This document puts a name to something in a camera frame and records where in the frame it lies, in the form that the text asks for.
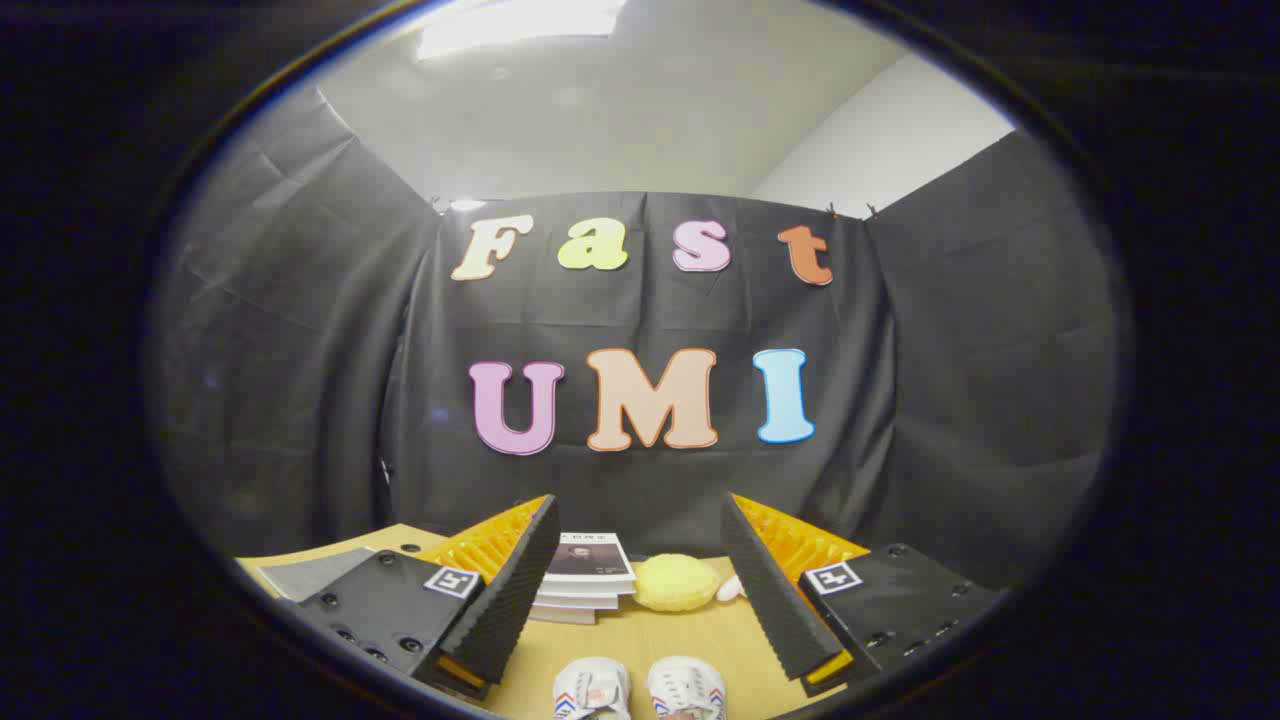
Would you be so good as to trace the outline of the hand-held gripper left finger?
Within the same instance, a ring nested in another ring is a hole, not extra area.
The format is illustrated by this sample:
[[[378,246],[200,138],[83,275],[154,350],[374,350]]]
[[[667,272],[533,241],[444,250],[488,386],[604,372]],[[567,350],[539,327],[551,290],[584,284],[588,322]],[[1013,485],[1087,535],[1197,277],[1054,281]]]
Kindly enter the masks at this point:
[[[310,629],[426,685],[481,700],[500,683],[561,542],[544,495],[419,553],[379,550],[301,601]]]

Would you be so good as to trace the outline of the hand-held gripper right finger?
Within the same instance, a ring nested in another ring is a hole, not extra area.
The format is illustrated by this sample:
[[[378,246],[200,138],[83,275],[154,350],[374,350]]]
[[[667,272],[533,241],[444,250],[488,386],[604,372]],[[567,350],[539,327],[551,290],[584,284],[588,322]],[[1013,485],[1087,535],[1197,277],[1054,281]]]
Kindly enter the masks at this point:
[[[902,675],[1001,602],[909,544],[868,550],[741,495],[724,500],[722,543],[783,674],[809,696]]]

